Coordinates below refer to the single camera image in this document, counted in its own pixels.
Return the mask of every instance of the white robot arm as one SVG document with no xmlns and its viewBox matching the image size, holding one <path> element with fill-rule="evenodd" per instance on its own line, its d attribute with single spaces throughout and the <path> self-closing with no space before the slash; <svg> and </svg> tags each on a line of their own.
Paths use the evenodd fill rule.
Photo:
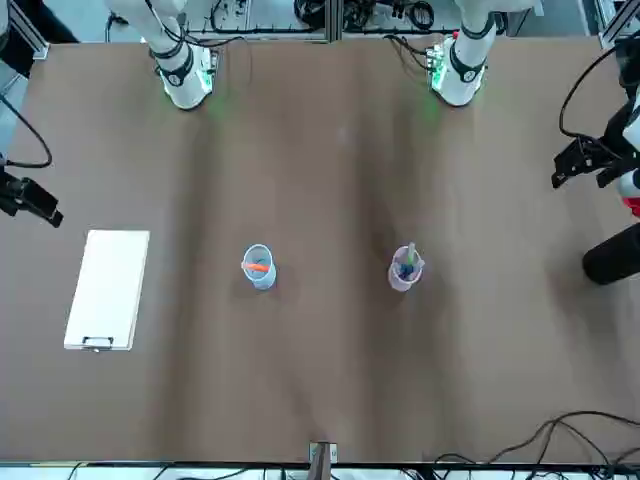
<svg viewBox="0 0 640 480">
<path fill-rule="evenodd" d="M 442 59 L 431 76 L 431 87 L 449 105 L 468 104 L 480 88 L 487 55 L 496 38 L 493 12 L 519 12 L 537 0 L 456 0 L 461 28 L 457 38 L 447 38 Z"/>
<path fill-rule="evenodd" d="M 105 0 L 105 3 L 149 44 L 173 103 L 184 110 L 197 107 L 211 92 L 207 73 L 211 54 L 208 49 L 184 41 L 177 16 L 186 0 Z"/>
</svg>

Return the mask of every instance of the orange marker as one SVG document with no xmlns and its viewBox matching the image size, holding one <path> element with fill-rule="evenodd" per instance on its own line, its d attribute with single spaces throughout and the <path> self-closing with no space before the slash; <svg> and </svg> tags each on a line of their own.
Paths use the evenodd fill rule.
<svg viewBox="0 0 640 480">
<path fill-rule="evenodd" d="M 255 270 L 257 272 L 265 272 L 269 271 L 269 267 L 266 265 L 260 265 L 258 263 L 245 263 L 244 268 L 248 268 L 249 270 Z"/>
</svg>

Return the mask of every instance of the clear plastic cup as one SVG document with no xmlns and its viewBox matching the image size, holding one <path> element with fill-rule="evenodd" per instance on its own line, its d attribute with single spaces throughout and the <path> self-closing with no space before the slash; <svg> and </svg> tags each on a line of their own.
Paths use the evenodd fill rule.
<svg viewBox="0 0 640 480">
<path fill-rule="evenodd" d="M 245 266 L 250 263 L 265 265 L 269 270 L 267 272 L 252 270 Z M 251 245 L 247 251 L 244 252 L 241 266 L 245 276 L 258 290 L 267 290 L 271 288 L 276 281 L 276 265 L 273 263 L 271 251 L 264 245 L 259 243 Z"/>
<path fill-rule="evenodd" d="M 389 266 L 389 284 L 391 288 L 399 292 L 406 292 L 411 286 L 420 280 L 422 276 L 422 270 L 424 269 L 424 260 L 418 252 L 415 253 L 413 272 L 409 274 L 407 279 L 400 278 L 400 272 L 403 264 L 407 263 L 407 255 L 409 253 L 409 247 L 404 246 L 396 250 Z"/>
</svg>

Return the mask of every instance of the white paper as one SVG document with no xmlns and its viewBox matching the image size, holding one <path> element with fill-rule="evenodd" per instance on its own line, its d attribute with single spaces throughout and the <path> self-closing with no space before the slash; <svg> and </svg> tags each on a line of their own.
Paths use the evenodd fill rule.
<svg viewBox="0 0 640 480">
<path fill-rule="evenodd" d="M 89 232 L 64 348 L 131 349 L 148 245 L 147 231 Z"/>
</svg>

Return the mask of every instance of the table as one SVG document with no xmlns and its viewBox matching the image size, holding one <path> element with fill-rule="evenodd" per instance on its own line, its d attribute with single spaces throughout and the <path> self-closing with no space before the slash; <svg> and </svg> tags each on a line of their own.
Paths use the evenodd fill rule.
<svg viewBox="0 0 640 480">
<path fill-rule="evenodd" d="M 181 112 L 143 45 L 54 46 L 24 112 L 55 166 L 27 173 L 66 217 L 0 217 L 0 458 L 303 462 L 329 440 L 343 462 L 486 459 L 564 411 L 637 416 L 638 282 L 580 269 L 632 219 L 593 177 L 550 182 L 598 52 L 501 39 L 450 109 L 384 40 L 238 42 Z M 597 135 L 623 101 L 605 63 L 567 124 Z M 11 154 L 39 148 L 19 127 Z M 151 231 L 128 353 L 63 349 L 92 228 Z M 430 271 L 402 295 L 386 269 L 411 240 Z M 253 242 L 275 290 L 243 278 Z M 638 443 L 575 425 L 608 453 Z M 561 432 L 547 459 L 589 457 Z"/>
</svg>

